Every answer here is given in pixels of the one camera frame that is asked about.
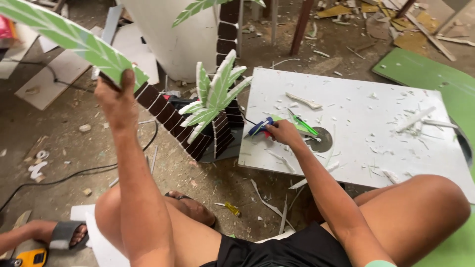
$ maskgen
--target person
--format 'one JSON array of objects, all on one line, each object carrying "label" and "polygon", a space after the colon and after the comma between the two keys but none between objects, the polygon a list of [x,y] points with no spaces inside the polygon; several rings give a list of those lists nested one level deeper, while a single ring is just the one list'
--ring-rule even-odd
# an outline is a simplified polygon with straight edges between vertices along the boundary
[{"label": "person", "polygon": [[313,223],[282,240],[255,244],[224,236],[201,203],[171,191],[161,195],[139,145],[134,73],[123,73],[117,92],[99,78],[95,95],[109,121],[120,185],[103,194],[95,217],[101,233],[132,267],[409,267],[470,215],[470,205],[451,180],[417,175],[351,199],[316,160],[295,126],[266,126],[289,145],[325,223]]},{"label": "person", "polygon": [[0,234],[0,255],[16,248],[19,244],[34,239],[52,244],[58,238],[67,238],[66,246],[52,244],[51,248],[72,249],[83,243],[87,236],[87,226],[81,222],[57,222],[48,220],[32,220],[16,229]]}]

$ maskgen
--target hand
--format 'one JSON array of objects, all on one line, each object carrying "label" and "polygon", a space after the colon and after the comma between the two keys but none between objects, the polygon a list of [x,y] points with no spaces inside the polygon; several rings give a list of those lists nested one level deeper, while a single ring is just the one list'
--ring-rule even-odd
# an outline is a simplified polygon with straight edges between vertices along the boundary
[{"label": "hand", "polygon": [[139,112],[133,96],[135,74],[131,69],[122,72],[121,92],[117,92],[101,77],[97,79],[94,95],[109,122],[112,134],[132,134],[136,136]]},{"label": "hand", "polygon": [[267,124],[266,130],[272,134],[272,140],[291,148],[304,142],[295,125],[288,120],[275,121],[273,125]]}]

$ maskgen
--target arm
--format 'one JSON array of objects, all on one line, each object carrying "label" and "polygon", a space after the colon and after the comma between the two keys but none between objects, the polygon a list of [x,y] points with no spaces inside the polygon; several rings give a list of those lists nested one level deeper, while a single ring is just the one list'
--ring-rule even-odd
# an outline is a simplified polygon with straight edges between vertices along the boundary
[{"label": "arm", "polygon": [[137,102],[132,70],[122,75],[122,92],[101,78],[95,95],[109,121],[121,183],[121,233],[132,267],[174,266],[171,221],[137,140]]},{"label": "arm", "polygon": [[364,267],[374,260],[394,262],[381,247],[355,202],[327,172],[303,142],[295,126],[281,120],[266,125],[277,141],[289,145],[307,178],[318,210],[341,243],[351,264]]}]

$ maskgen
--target knee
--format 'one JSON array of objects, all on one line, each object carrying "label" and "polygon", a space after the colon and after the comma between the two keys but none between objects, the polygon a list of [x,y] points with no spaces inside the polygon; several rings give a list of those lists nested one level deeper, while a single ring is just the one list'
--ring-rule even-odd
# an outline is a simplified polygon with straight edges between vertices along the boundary
[{"label": "knee", "polygon": [[418,183],[419,190],[425,190],[432,203],[447,211],[462,225],[470,217],[471,207],[463,191],[450,179],[440,175],[421,174],[410,180]]},{"label": "knee", "polygon": [[120,190],[118,186],[100,196],[95,203],[95,221],[104,234],[110,226],[110,220],[120,216]]}]

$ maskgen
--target green foam board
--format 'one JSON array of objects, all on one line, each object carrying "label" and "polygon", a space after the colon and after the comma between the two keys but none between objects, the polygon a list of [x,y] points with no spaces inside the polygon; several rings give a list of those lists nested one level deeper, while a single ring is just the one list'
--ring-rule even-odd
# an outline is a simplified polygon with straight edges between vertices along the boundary
[{"label": "green foam board", "polygon": [[[450,117],[470,143],[475,143],[475,79],[468,74],[410,51],[395,48],[373,72],[401,85],[438,90]],[[475,177],[475,168],[470,173]],[[475,215],[415,267],[466,267],[474,265]]]}]

